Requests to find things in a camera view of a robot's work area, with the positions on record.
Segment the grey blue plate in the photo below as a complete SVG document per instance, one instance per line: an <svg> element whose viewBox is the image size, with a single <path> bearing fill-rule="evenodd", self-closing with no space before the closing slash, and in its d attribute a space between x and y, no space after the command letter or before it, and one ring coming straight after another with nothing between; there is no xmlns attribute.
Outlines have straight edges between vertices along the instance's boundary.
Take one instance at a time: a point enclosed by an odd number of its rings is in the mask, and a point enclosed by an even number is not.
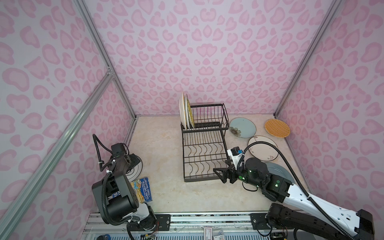
<svg viewBox="0 0 384 240"><path fill-rule="evenodd" d="M266 165L267 165L268 171L271 174L283 177L283 178L291 181L294 184L296 183L296 180L294 179L292 174L287 169L285 169L283 166L280 166L280 165L275 164L275 163L266 163Z"/></svg>

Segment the green woven bamboo tray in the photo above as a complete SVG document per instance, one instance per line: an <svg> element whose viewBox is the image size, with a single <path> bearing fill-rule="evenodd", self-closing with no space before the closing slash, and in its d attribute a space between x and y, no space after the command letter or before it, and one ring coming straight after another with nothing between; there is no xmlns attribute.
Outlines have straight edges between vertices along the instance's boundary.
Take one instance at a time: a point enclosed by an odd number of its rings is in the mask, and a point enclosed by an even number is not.
<svg viewBox="0 0 384 240"><path fill-rule="evenodd" d="M187 97L187 109L188 109L189 121L190 121L191 128L195 128L193 111L192 111L192 108L191 108L190 101L189 101L188 97Z"/></svg>

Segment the white plate orange sunburst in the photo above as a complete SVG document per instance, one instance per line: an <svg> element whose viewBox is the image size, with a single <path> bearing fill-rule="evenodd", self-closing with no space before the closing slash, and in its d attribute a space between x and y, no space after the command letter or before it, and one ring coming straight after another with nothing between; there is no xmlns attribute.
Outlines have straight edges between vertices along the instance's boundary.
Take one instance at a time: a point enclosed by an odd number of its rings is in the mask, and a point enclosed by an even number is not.
<svg viewBox="0 0 384 240"><path fill-rule="evenodd" d="M185 119L186 119L186 126L187 129L190 129L190 121L189 121L189 112L188 112L188 105L187 105L187 97L185 94L183 94L183 101L184 101L184 112L185 112Z"/></svg>

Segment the star plate yellow rim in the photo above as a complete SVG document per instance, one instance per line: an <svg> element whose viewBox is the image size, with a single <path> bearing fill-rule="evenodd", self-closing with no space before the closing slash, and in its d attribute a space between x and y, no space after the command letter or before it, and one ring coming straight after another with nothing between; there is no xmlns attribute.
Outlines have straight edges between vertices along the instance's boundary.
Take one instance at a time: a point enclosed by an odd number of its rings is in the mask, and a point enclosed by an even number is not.
<svg viewBox="0 0 384 240"><path fill-rule="evenodd" d="M180 118L181 123L183 125L184 130L187 129L187 122L186 122L186 116L185 116L185 109L184 109L184 94L181 94L181 97L179 99L179 109L180 109Z"/></svg>

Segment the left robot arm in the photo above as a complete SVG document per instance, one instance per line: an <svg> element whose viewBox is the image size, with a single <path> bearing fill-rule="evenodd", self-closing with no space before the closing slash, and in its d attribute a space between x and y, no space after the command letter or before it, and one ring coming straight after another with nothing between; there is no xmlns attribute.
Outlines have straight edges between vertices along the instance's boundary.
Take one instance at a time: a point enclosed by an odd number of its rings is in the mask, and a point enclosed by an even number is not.
<svg viewBox="0 0 384 240"><path fill-rule="evenodd" d="M92 192L101 217L106 224L118 226L133 224L144 230L157 227L157 219L152 208L140 203L134 188L127 177L138 157L129 155L126 145L118 143L112 146L109 161L101 161L101 172L106 175L92 185Z"/></svg>

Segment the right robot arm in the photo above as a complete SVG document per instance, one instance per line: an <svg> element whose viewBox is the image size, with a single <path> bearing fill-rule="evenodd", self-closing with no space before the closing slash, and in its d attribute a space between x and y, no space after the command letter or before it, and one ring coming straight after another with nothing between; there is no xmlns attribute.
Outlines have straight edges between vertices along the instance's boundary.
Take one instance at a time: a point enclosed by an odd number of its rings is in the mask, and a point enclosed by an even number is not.
<svg viewBox="0 0 384 240"><path fill-rule="evenodd" d="M274 228L302 230L326 240L373 240L373 215L336 206L269 172L267 164L250 158L240 167L215 168L223 183L237 180L257 187L272 204L266 222Z"/></svg>

